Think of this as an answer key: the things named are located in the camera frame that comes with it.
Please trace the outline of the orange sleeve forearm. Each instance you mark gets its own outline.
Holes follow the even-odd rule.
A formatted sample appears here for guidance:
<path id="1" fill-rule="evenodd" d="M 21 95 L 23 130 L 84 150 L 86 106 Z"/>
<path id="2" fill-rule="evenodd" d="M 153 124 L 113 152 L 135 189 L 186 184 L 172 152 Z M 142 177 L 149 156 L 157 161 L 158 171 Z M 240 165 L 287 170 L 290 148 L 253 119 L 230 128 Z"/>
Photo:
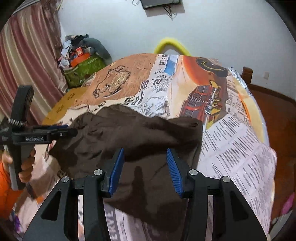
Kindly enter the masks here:
<path id="1" fill-rule="evenodd" d="M 2 162 L 0 178 L 0 217 L 7 220 L 22 191 L 12 190 L 10 176 Z"/>

